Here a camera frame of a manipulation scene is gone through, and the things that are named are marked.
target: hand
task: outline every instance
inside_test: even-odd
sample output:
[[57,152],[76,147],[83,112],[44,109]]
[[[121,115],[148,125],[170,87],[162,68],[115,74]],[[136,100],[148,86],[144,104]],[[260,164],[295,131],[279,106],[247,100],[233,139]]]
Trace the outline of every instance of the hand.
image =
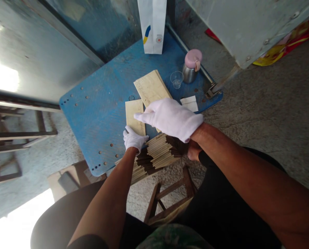
[[144,113],[135,113],[134,118],[184,143],[190,140],[190,136],[203,123],[202,114],[194,114],[169,98],[152,102]]
[[126,130],[123,131],[123,140],[124,145],[126,147],[126,150],[129,147],[135,147],[138,149],[138,153],[136,156],[138,156],[141,153],[142,145],[149,139],[149,136],[140,136],[133,131],[130,126],[126,126]]

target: paper bag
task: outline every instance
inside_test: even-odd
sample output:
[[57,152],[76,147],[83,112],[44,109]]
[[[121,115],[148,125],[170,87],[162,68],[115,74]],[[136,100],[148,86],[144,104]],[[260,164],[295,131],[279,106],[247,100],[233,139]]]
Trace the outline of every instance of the paper bag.
[[144,53],[161,54],[165,31],[167,0],[137,0]]

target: bolt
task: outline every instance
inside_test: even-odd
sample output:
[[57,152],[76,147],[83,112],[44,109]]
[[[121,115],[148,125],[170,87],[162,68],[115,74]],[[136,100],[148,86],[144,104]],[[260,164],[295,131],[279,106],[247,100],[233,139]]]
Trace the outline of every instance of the bolt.
[[293,15],[292,15],[292,19],[295,19],[299,16],[300,12],[299,11],[296,11]]

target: blue table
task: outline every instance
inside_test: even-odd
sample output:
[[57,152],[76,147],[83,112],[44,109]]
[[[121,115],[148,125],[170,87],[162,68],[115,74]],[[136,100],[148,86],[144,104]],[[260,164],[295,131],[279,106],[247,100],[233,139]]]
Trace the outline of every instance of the blue table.
[[[203,87],[208,82],[201,74],[195,82],[174,89],[170,75],[182,70],[186,53],[168,32],[163,42],[162,55],[144,54],[143,41],[136,42],[61,97],[60,107],[94,176],[114,167],[125,152],[125,102],[140,99],[134,86],[138,78],[157,69],[173,99],[196,95],[199,112],[222,99],[222,93],[211,100],[205,97]],[[158,134],[149,125],[146,133],[150,138]]]

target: gray metal sheet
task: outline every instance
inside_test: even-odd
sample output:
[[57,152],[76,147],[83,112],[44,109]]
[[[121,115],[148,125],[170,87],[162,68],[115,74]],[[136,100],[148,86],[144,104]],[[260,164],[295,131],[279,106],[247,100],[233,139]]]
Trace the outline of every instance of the gray metal sheet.
[[106,62],[142,38],[137,0],[47,0]]
[[0,93],[57,104],[98,68],[22,1],[0,0]]
[[186,1],[243,69],[309,17],[309,0]]

